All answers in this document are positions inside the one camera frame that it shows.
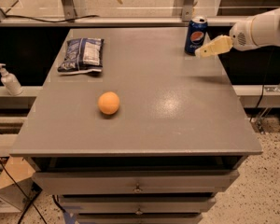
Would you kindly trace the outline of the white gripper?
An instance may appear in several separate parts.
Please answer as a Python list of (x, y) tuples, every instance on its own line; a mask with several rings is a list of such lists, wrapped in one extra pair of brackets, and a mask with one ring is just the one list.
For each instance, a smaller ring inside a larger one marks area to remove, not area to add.
[(240, 51), (256, 48), (253, 41), (251, 28), (252, 19), (245, 19), (236, 22), (230, 29), (230, 36), (219, 35), (210, 42), (195, 50), (195, 55), (205, 58), (229, 52), (232, 47)]

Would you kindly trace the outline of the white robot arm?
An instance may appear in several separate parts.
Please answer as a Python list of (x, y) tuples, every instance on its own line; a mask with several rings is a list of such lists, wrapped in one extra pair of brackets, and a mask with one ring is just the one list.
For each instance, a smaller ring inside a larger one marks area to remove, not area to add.
[(219, 35), (195, 50), (200, 58), (262, 47), (280, 47), (280, 8), (236, 22), (228, 35)]

